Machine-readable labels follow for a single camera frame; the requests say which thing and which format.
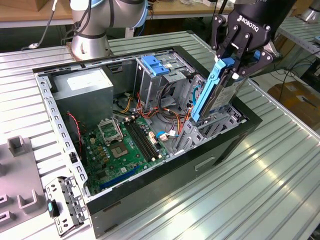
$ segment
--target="black cable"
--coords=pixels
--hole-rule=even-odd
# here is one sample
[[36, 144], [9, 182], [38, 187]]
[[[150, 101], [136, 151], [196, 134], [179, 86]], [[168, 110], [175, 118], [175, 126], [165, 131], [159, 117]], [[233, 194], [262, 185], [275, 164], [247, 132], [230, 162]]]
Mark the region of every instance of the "black cable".
[[81, 24], [82, 24], [82, 21], [85, 19], [85, 15], [87, 14], [87, 18], [86, 18], [86, 21], [85, 21], [85, 24], [84, 24], [83, 28], [81, 28], [80, 31], [74, 31], [75, 34], [74, 34], [73, 36], [69, 36], [69, 37], [64, 37], [64, 38], [62, 38], [62, 39], [61, 39], [61, 43], [65, 42], [66, 40], [73, 39], [73, 38], [76, 37], [76, 36], [79, 36], [79, 35], [86, 29], [86, 27], [87, 27], [88, 24], [89, 24], [90, 17], [91, 17], [91, 4], [92, 4], [92, 0], [89, 0], [87, 9], [86, 9], [85, 12], [83, 13], [80, 21], [77, 22], [79, 25], [78, 25], [78, 26], [75, 26], [76, 29], [79, 29], [80, 26], [81, 26]]
[[54, 14], [55, 14], [55, 10], [52, 10], [52, 11], [51, 11], [51, 14], [50, 14], [50, 17], [49, 17], [49, 20], [48, 20], [48, 22], [46, 23], [46, 26], [45, 26], [45, 29], [44, 29], [44, 32], [43, 32], [43, 34], [42, 34], [42, 37], [41, 37], [40, 41], [39, 41], [39, 42], [36, 42], [36, 43], [32, 43], [32, 44], [30, 44], [29, 46], [24, 46], [23, 48], [21, 48], [21, 51], [26, 50], [26, 49], [36, 49], [36, 48], [38, 48], [38, 47], [42, 44], [42, 42], [44, 41], [45, 36], [46, 36], [46, 34], [47, 34], [47, 31], [48, 31], [48, 28], [49, 28], [50, 23], [51, 23], [51, 21], [52, 21], [52, 18], [54, 17]]
[[[280, 82], [283, 82], [283, 80], [281, 80], [280, 78], [276, 77], [276, 76], [273, 75], [271, 72], [269, 72], [269, 74], [270, 74], [272, 77], [274, 77], [275, 79], [279, 80]], [[305, 85], [305, 86], [309, 86], [308, 84], [304, 84], [304, 83], [302, 83], [302, 82], [300, 82], [300, 81], [299, 81], [299, 83], [301, 83], [302, 85]]]
[[279, 99], [278, 99], [278, 102], [279, 102], [279, 103], [281, 103], [282, 93], [283, 93], [283, 91], [284, 91], [284, 86], [285, 86], [285, 83], [286, 83], [286, 78], [287, 78], [289, 72], [291, 72], [291, 71], [295, 68], [295, 66], [296, 66], [297, 64], [301, 63], [302, 61], [304, 61], [304, 60], [308, 59], [309, 57], [311, 57], [311, 56], [313, 56], [313, 55], [316, 55], [316, 54], [318, 54], [318, 53], [320, 53], [320, 50], [319, 50], [319, 51], [316, 51], [316, 52], [314, 52], [314, 53], [312, 53], [312, 54], [309, 54], [309, 55], [306, 56], [305, 58], [297, 61], [297, 62], [289, 69], [289, 71], [287, 71], [287, 73], [285, 74], [285, 77], [284, 77], [284, 79], [283, 79], [282, 86], [281, 86], [280, 96], [279, 96]]
[[212, 23], [214, 21], [214, 16], [216, 14], [216, 10], [217, 10], [217, 5], [218, 5], [218, 0], [216, 0], [216, 3], [215, 3], [215, 6], [214, 6], [214, 10], [213, 10], [213, 15], [212, 15], [212, 18], [211, 18], [211, 21], [210, 21], [210, 24], [209, 24], [209, 28], [211, 27], [211, 31], [208, 35], [208, 37], [206, 38], [206, 43], [209, 44], [210, 42], [210, 39], [211, 39], [211, 35], [212, 35]]
[[228, 2], [228, 0], [223, 0], [218, 14], [222, 14], [223, 13], [223, 11], [225, 10], [227, 2]]
[[152, 6], [151, 7], [151, 18], [150, 20], [153, 20], [154, 19], [154, 7]]

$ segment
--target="blue latch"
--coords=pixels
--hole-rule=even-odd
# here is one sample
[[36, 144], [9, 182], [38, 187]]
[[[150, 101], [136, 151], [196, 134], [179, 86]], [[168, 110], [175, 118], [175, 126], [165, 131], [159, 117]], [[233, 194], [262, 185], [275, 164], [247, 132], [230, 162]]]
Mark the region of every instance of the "blue latch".
[[195, 106], [192, 109], [191, 116], [195, 122], [197, 122], [201, 116], [201, 112], [203, 110], [203, 107], [205, 106], [205, 103], [207, 99], [210, 97], [210, 93], [212, 92], [212, 89], [216, 87], [216, 85], [220, 81], [220, 72], [224, 68], [229, 68], [233, 64], [235, 64], [235, 60], [231, 57], [219, 59], [219, 61], [214, 65], [212, 72], [210, 73], [204, 89], [199, 96], [198, 100], [196, 101]]
[[170, 70], [165, 68], [160, 60], [156, 59], [154, 56], [143, 56], [141, 58], [143, 64], [153, 73], [155, 76], [168, 74]]

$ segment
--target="metal bracket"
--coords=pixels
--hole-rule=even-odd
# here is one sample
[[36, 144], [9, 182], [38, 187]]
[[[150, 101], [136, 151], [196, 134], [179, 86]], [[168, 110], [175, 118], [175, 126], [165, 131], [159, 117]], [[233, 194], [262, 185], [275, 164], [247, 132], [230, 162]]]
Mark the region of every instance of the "metal bracket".
[[[107, 125], [112, 125], [114, 130], [116, 131], [115, 135], [113, 136], [106, 136], [105, 132], [103, 131], [103, 127]], [[121, 141], [123, 139], [122, 133], [119, 130], [119, 126], [115, 123], [113, 119], [105, 119], [105, 121], [101, 120], [101, 122], [98, 124], [98, 128], [100, 130], [100, 133], [103, 137], [103, 140], [105, 144], [108, 146], [113, 140]]]
[[57, 177], [45, 189], [49, 200], [55, 202], [58, 209], [54, 223], [60, 237], [80, 227], [88, 218], [87, 207], [73, 176]]

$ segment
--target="ram slot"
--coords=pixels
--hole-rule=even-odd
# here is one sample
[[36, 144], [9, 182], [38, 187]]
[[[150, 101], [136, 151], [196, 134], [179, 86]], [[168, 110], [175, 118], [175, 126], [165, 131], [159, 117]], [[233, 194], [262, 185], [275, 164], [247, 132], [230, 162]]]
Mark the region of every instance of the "ram slot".
[[154, 147], [151, 145], [151, 143], [149, 142], [148, 138], [144, 135], [144, 133], [142, 132], [141, 128], [135, 122], [134, 122], [134, 124], [132, 126], [133, 126], [134, 130], [141, 136], [141, 140], [144, 142], [144, 144], [147, 147], [148, 151], [152, 154], [152, 157], [156, 158], [157, 157], [157, 152], [154, 149]]
[[124, 126], [148, 162], [157, 157], [157, 152], [135, 122], [126, 122]]

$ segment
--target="aluminum table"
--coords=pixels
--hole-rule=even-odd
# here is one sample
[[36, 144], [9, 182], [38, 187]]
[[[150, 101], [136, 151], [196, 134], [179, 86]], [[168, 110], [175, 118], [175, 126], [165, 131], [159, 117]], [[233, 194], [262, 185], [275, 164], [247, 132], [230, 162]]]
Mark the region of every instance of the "aluminum table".
[[[211, 70], [214, 52], [196, 35], [111, 40], [113, 53], [181, 45]], [[0, 54], [0, 141], [31, 138], [43, 186], [69, 176], [32, 68], [74, 61], [64, 46]], [[231, 154], [100, 239], [307, 239], [320, 223], [319, 136], [250, 80], [238, 97], [263, 122]], [[0, 239], [59, 239], [45, 212]], [[65, 237], [94, 239], [90, 221]]]
[[314, 41], [320, 36], [320, 23], [307, 23], [298, 17], [287, 17], [278, 29], [278, 32], [287, 37], [306, 51], [320, 58], [320, 44]]

